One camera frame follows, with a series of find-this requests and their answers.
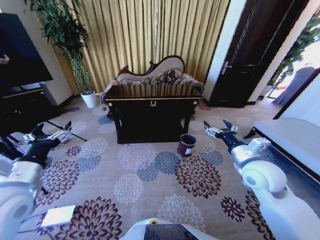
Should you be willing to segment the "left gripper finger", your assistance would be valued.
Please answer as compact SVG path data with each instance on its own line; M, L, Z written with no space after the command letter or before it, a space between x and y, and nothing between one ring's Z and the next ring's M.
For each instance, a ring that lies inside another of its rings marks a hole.
M30 133L27 133L23 136L26 143L34 142L39 140L41 136L44 136L45 133L43 132L44 123L36 125Z
M72 130L72 122L69 121L65 127L62 127L62 126L59 126L59 125L56 125L54 124L53 122L51 121L47 121L49 124L53 125L54 127L58 128L59 131L49 135L47 137L48 140L55 140L55 139L58 139L60 141L60 144L65 144L69 141L69 139L71 138L72 136L72 133L71 133L71 130Z

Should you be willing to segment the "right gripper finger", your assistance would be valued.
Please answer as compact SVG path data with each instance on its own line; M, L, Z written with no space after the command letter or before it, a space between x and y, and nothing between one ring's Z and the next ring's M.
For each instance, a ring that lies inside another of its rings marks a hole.
M205 120L203 121L203 123L205 127L205 132L211 137L218 137L223 132L221 129L211 127L210 124Z
M234 135L236 135L238 133L238 127L233 125L231 122L223 119L222 120L224 125L226 126L226 128L223 128L223 132L228 132L228 133L232 133Z

